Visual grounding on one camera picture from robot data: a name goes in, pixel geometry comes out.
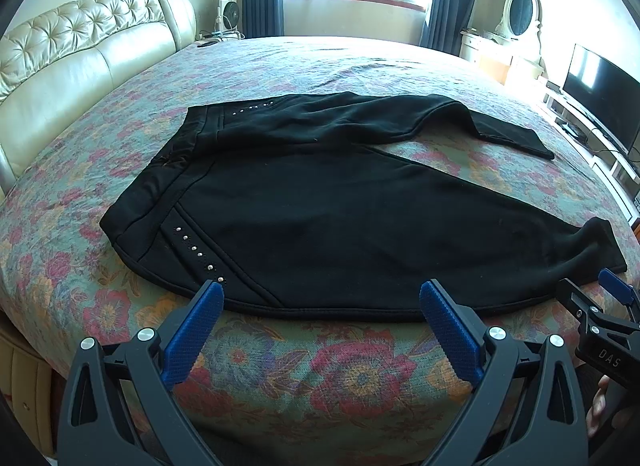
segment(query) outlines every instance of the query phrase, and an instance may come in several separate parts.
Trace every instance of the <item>oval mirror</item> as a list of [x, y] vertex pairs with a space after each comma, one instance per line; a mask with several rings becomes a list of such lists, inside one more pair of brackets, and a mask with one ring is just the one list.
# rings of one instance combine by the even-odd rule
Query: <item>oval mirror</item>
[[512, 0], [509, 9], [509, 27], [514, 36], [523, 35], [533, 18], [533, 0]]

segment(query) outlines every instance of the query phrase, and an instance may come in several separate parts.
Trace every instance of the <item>white fan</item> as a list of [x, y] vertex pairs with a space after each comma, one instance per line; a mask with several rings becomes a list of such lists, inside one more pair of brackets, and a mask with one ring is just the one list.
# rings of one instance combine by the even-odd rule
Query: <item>white fan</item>
[[219, 0], [216, 29], [218, 32], [235, 31], [240, 21], [238, 0]]

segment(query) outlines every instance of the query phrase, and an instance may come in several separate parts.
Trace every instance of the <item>bed frame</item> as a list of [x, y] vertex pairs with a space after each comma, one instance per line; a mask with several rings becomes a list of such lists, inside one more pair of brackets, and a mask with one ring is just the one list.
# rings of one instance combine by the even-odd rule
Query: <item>bed frame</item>
[[[79, 0], [0, 38], [0, 202], [38, 154], [94, 104], [193, 43], [189, 0]], [[0, 311], [0, 390], [53, 456], [52, 369]]]

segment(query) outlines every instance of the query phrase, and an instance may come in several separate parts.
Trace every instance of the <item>tv stand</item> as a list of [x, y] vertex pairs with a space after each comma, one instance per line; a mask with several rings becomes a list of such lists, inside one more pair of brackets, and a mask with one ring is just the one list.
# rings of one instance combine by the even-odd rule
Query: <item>tv stand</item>
[[[600, 178], [613, 196], [629, 225], [636, 225], [640, 222], [640, 213], [634, 204], [633, 197], [630, 196], [630, 193], [627, 192], [622, 185], [622, 180], [625, 177], [631, 179], [635, 184], [640, 185], [640, 175], [634, 166], [629, 163], [626, 157], [619, 152], [618, 148], [598, 129], [589, 117], [576, 106], [572, 105], [565, 96], [546, 86], [544, 86], [543, 96], [544, 104], [540, 102], [533, 103], [538, 111], [551, 126], [558, 130], [560, 135], [567, 139], [569, 144], [575, 148], [582, 158], [587, 161], [591, 169], [593, 169], [594, 173]], [[561, 112], [556, 110], [556, 108], [558, 108], [556, 104], [560, 105], [562, 109]], [[582, 144], [575, 138], [575, 132], [570, 133], [566, 131], [566, 127], [563, 128], [562, 123], [570, 123], [574, 128], [579, 129], [585, 134], [587, 140], [591, 139], [598, 147], [592, 151], [589, 146], [585, 146], [586, 143]], [[607, 159], [612, 160], [612, 163], [607, 163], [606, 159], [599, 156], [598, 152], [604, 151], [607, 151], [610, 156], [607, 157]]]

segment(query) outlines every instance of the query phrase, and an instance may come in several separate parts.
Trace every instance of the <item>human hand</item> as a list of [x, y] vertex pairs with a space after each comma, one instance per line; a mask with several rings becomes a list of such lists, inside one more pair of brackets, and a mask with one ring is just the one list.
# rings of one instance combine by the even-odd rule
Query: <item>human hand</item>
[[[602, 422], [600, 417], [607, 406], [605, 395], [609, 387], [609, 382], [609, 376], [603, 376], [600, 379], [598, 382], [598, 391], [593, 398], [593, 405], [587, 413], [587, 434], [589, 439], [593, 437], [600, 428], [600, 423]], [[637, 406], [630, 406], [624, 410], [620, 410], [611, 420], [612, 427], [615, 429], [624, 428], [637, 408]]]

